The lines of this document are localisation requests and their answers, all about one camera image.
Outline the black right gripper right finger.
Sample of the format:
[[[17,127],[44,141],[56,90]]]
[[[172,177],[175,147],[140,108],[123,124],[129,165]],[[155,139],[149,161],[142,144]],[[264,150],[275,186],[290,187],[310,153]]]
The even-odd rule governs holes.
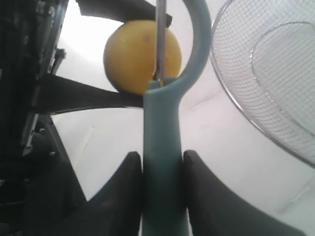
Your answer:
[[[183,156],[185,202],[195,236],[303,236],[229,189],[194,150]]]

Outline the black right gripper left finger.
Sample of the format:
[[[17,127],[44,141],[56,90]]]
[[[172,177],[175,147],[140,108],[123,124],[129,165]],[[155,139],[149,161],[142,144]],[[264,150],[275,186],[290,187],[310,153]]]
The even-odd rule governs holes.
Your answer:
[[[140,155],[129,152],[108,182],[89,200],[92,236],[137,236],[143,200]]]

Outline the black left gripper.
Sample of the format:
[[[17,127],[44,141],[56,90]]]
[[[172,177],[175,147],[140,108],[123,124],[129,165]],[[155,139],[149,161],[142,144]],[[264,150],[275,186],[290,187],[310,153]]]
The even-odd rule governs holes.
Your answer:
[[[0,233],[85,236],[86,199],[52,114],[143,108],[143,97],[56,76],[68,2],[0,3]]]

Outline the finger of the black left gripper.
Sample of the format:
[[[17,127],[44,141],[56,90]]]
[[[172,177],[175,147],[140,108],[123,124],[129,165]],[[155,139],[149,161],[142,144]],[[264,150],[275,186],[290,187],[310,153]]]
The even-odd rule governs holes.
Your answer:
[[[77,0],[83,16],[118,22],[155,20],[156,7],[146,0]]]

